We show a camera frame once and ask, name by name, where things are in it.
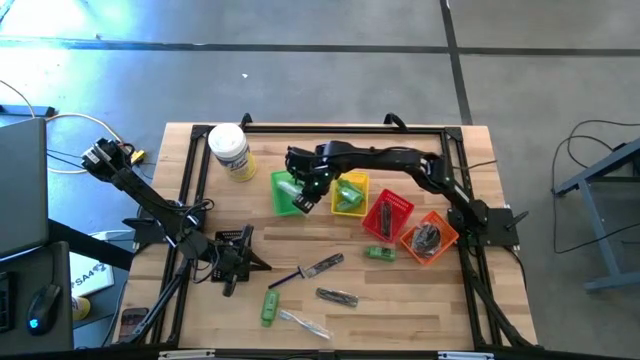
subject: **computer mouse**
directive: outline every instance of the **computer mouse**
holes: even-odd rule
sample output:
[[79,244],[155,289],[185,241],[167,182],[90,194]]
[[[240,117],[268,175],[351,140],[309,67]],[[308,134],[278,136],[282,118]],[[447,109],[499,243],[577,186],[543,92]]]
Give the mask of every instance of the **computer mouse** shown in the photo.
[[27,331],[31,335],[44,335],[56,322],[56,303],[60,295],[60,286],[49,284],[33,294],[27,312]]

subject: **gray metal frame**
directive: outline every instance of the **gray metal frame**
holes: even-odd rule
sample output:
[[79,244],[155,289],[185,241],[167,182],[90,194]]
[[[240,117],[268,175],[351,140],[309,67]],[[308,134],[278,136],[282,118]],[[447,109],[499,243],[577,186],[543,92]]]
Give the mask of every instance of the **gray metal frame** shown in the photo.
[[[572,190],[580,190],[582,200],[584,201],[584,204],[589,211],[591,226],[593,227],[596,238],[601,238],[607,233],[604,229],[604,226],[602,225],[602,216],[600,216],[596,203],[593,200],[593,196],[591,194],[591,182],[598,181],[612,171],[617,170],[621,166],[631,162],[637,155],[640,155],[640,138],[613,151],[604,159],[584,169],[578,175],[575,175],[571,179],[565,181],[564,183],[553,189],[556,197],[564,196],[566,193]],[[637,178],[615,177],[608,179],[608,181],[637,181]],[[602,252],[602,257],[604,258],[604,262],[607,266],[607,270],[609,271],[609,275],[585,282],[584,288],[587,291],[612,289],[626,285],[640,284],[640,272],[623,273],[620,271],[618,262],[616,261],[616,257],[613,253],[613,250],[611,249],[611,243],[609,242],[609,239],[598,241],[598,246],[600,247],[600,251]]]

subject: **plastic basket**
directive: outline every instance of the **plastic basket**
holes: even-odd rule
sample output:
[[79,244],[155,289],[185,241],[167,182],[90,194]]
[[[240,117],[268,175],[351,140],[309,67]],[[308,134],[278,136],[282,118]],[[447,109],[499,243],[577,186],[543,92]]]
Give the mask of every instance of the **plastic basket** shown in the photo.
[[[389,238],[382,235],[382,220],[380,219],[380,207],[383,202],[391,204],[391,236]],[[388,189],[382,190],[382,193],[376,200],[375,204],[369,210],[369,214],[362,221],[362,226],[369,230],[380,240],[384,242],[395,242],[396,235],[400,232],[404,224],[409,220],[414,205],[409,201],[401,198]]]
[[453,230],[453,228],[446,221],[444,221],[437,212],[432,211],[428,213],[427,216],[423,217],[422,220],[420,220],[421,224],[427,222],[440,230],[440,250],[438,250],[438,252],[433,254],[433,256],[429,257],[428,259],[418,256],[415,252],[413,252],[413,249],[411,249],[413,233],[414,231],[416,231],[417,226],[412,227],[409,231],[407,231],[400,237],[400,243],[402,243],[402,245],[407,248],[407,251],[409,251],[409,253],[413,255],[413,257],[416,258],[416,260],[418,260],[418,262],[420,262],[422,265],[429,265],[434,262],[438,257],[440,257],[440,255],[442,255],[442,253],[445,252],[445,250],[449,248],[449,246],[451,246],[454,242],[456,242],[456,240],[458,240],[458,233]]
[[348,180],[358,190],[364,194],[364,199],[357,208],[348,211],[338,211],[338,204],[342,201],[342,195],[338,191],[338,183],[331,183],[331,213],[335,215],[363,217],[367,215],[369,209],[369,175],[363,172],[348,172],[340,176],[341,179]]
[[302,215],[295,205],[291,195],[282,191],[278,187],[278,181],[293,181],[293,176],[287,171],[276,171],[271,173],[271,194],[273,195],[273,211],[278,216]]

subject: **red basket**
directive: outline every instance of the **red basket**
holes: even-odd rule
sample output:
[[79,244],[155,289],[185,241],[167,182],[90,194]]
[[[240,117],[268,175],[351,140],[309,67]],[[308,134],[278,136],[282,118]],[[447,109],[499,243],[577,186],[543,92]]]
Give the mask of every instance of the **red basket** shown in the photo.
[[431,264],[433,261],[435,261],[435,259],[442,255],[442,253],[444,253],[445,250],[449,248],[449,246],[453,245],[453,243],[458,240],[458,233],[453,230],[453,228],[446,221],[444,221],[437,212],[432,211],[428,213],[427,216],[423,217],[422,220],[420,220],[420,224],[427,222],[433,224],[433,226],[437,227],[438,230],[440,230],[440,250],[438,250],[438,252],[433,254],[433,256],[431,256],[430,258],[422,258],[415,252],[413,252],[413,249],[411,249],[413,232],[416,231],[417,226],[412,227],[409,231],[407,231],[400,237],[400,242],[402,243],[402,245],[404,245],[409,253],[413,255],[413,257],[416,258],[416,260],[418,260],[422,265]]
[[[382,221],[380,219],[380,207],[386,201],[391,204],[391,237],[386,238],[382,235]],[[390,190],[384,189],[373,204],[367,217],[362,221],[362,226],[372,232],[375,236],[384,242],[394,242],[396,235],[400,232],[404,224],[409,220],[409,216],[413,211],[414,205],[400,196],[394,194]]]

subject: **concrete floor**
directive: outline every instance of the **concrete floor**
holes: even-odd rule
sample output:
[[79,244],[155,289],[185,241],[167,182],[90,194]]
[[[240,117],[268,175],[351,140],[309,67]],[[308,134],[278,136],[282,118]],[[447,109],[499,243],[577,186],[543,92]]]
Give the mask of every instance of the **concrete floor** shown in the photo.
[[[16,0],[0,24],[0,35],[95,39],[98,34],[107,40],[229,44],[447,44],[438,0],[51,3]],[[640,3],[632,0],[449,3],[460,46],[640,47]],[[65,21],[51,21],[56,13]],[[151,161],[168,121],[237,122],[250,112],[259,122],[379,123],[393,111],[408,123],[461,124],[446,54],[0,48],[0,59],[0,78],[32,103],[104,119],[125,140],[149,151]],[[584,281],[605,274],[599,250],[590,246],[566,255],[553,253],[549,188],[553,151],[576,123],[639,121],[640,58],[470,55],[461,56],[461,64],[473,122],[491,130],[506,198],[516,211],[531,212],[519,232],[540,344],[638,357],[640,287],[584,292]],[[19,99],[0,90],[2,102]],[[0,118],[0,125],[11,121],[15,119]],[[48,130],[49,148],[71,153],[107,135],[80,119],[59,120]],[[581,131],[614,146],[640,134],[640,128],[597,125]],[[585,162],[606,155],[597,144],[578,140],[575,145]],[[563,152],[558,181],[578,170]],[[77,191],[89,183],[95,192]],[[603,204],[619,198],[613,190],[599,194]],[[52,218],[84,232],[122,229],[121,219],[136,210],[128,197],[87,175],[50,174],[49,204]],[[559,202],[562,249],[593,238],[580,205],[577,194]],[[605,215],[607,230],[634,222],[632,203],[606,206],[612,210]],[[620,209],[623,215],[613,211]],[[630,231],[612,242],[619,247],[620,239],[636,235],[640,232]],[[638,263],[638,248],[622,250],[626,268]]]

